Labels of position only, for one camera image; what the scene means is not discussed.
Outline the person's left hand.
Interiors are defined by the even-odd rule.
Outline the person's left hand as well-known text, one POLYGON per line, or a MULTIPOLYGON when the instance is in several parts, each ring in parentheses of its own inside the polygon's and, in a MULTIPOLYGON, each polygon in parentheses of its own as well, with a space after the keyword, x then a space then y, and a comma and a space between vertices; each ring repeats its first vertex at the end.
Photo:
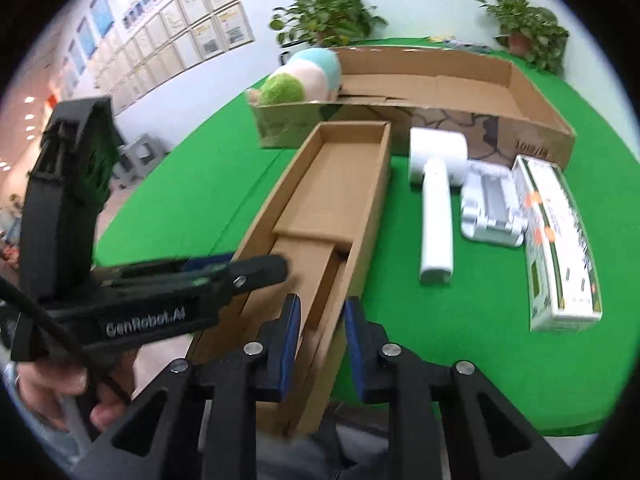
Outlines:
MULTIPOLYGON (((18 363, 17 390, 26 408, 42 417, 49 425, 67 431, 60 399, 81 396, 89 385, 88 370, 75 362, 38 360, 18 363)), ((103 431, 119 418, 125 403, 104 385, 98 387, 98 403, 90 413, 93 426, 103 431)))

